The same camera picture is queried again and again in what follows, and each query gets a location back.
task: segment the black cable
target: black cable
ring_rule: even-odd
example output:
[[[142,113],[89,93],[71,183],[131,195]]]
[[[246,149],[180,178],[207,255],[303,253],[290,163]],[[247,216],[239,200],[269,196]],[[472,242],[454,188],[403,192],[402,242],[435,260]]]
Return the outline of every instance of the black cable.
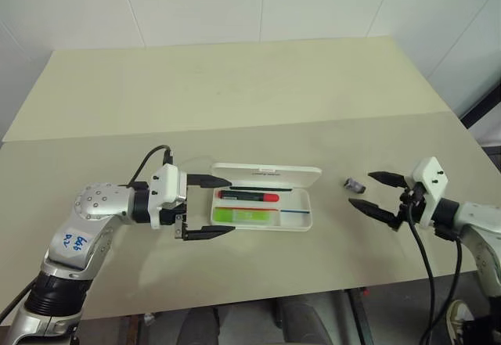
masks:
[[[413,220],[413,207],[414,205],[411,203],[407,207],[407,220],[409,222],[410,231],[414,235],[414,239],[416,240],[417,246],[420,249],[421,257],[423,258],[424,267],[426,268],[426,272],[428,273],[428,282],[430,283],[430,313],[428,316],[428,327],[432,327],[434,320],[434,312],[435,312],[435,283],[433,280],[433,272],[431,271],[430,261],[428,260],[428,256],[426,255],[426,250],[424,249],[423,242],[421,242],[420,235],[417,234],[416,226],[414,225]],[[427,337],[426,344],[429,344],[431,341],[431,332]]]
[[[433,328],[438,324],[439,321],[445,315],[449,305],[452,303],[452,299],[454,298],[454,294],[456,293],[457,283],[460,280],[460,272],[461,272],[461,263],[463,262],[463,248],[461,247],[461,240],[456,238],[456,248],[457,248],[457,259],[456,259],[456,270],[454,271],[454,278],[452,279],[451,287],[449,288],[449,295],[445,298],[445,301],[438,312],[437,317],[431,323],[431,326],[428,326],[426,331],[424,331],[421,336],[420,345],[424,343],[424,341],[431,335]]]
[[[141,164],[139,165],[138,167],[138,170],[135,171],[134,175],[132,176],[131,180],[129,181],[129,183],[127,184],[127,187],[128,186],[131,186],[135,180],[137,179],[137,177],[139,176],[139,174],[141,173],[142,169],[144,168],[144,166],[146,165],[146,163],[148,162],[148,160],[150,159],[150,157],[156,152],[156,151],[160,151],[161,149],[165,149],[165,152],[164,152],[164,161],[163,161],[163,164],[172,164],[172,155],[171,155],[171,147],[169,146],[165,146],[165,145],[162,145],[162,146],[157,146],[155,148],[153,148],[151,151],[149,151],[146,156],[144,157],[144,159],[142,159],[142,162]]]
[[[36,281],[36,277],[28,284],[26,287],[21,290],[21,292],[13,299],[13,301],[2,311],[0,314],[0,324],[7,318],[7,315],[10,314],[10,311],[14,309],[15,306],[26,296],[26,294],[31,290]]]

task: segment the blue line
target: blue line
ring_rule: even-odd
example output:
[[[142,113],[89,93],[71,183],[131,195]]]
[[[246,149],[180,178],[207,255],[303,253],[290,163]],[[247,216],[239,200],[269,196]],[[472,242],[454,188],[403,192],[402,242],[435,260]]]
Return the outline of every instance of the blue line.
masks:
[[[280,210],[280,212],[291,212],[293,214],[309,214],[309,210]]]

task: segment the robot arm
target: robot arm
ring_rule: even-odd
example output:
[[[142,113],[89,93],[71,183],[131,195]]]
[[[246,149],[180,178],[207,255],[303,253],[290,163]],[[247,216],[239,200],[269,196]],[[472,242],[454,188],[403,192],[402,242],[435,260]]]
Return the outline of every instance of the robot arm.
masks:
[[[442,198],[448,179],[434,157],[422,160],[410,177],[385,171],[369,176],[385,185],[404,188],[398,214],[362,199],[350,199],[350,203],[395,231],[408,221],[407,210],[412,205],[413,219],[422,228],[433,224],[438,237],[459,238],[475,259],[482,290],[491,304],[494,336],[501,339],[501,209]]]
[[[149,222],[153,229],[175,224],[175,238],[210,239],[234,227],[188,230],[187,186],[214,188],[231,182],[205,174],[186,174],[164,164],[150,184],[88,185],[74,201],[69,219],[53,236],[41,271],[16,313],[4,344],[76,343],[74,333],[92,280],[103,265],[113,236],[122,225]]]

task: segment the handwritten label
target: handwritten label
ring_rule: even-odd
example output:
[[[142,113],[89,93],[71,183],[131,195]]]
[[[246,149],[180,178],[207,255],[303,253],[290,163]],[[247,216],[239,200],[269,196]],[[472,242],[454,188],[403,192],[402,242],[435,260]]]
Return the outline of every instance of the handwritten label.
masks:
[[[73,251],[82,251],[87,247],[92,237],[77,229],[68,228],[63,237],[63,246]]]

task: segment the floor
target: floor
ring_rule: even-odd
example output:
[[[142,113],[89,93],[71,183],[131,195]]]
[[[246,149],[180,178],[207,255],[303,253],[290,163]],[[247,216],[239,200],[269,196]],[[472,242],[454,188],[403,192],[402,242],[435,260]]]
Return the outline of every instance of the floor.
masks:
[[[436,279],[438,302],[448,292],[451,276]],[[359,345],[355,323],[344,292],[307,295],[319,313],[335,345]],[[376,345],[414,345],[427,321],[427,280],[401,282],[369,289],[363,304]],[[461,275],[456,297],[465,300],[477,316],[488,313],[487,301],[473,272]],[[153,324],[142,327],[142,345],[175,344],[187,310],[157,314]],[[221,318],[220,345],[256,345],[283,342],[281,331],[272,320],[271,304],[267,300],[227,304],[219,307]],[[124,320],[120,318],[83,321],[78,330],[81,345],[122,345]],[[0,340],[5,327],[0,328]],[[434,331],[434,345],[447,344],[445,325]]]

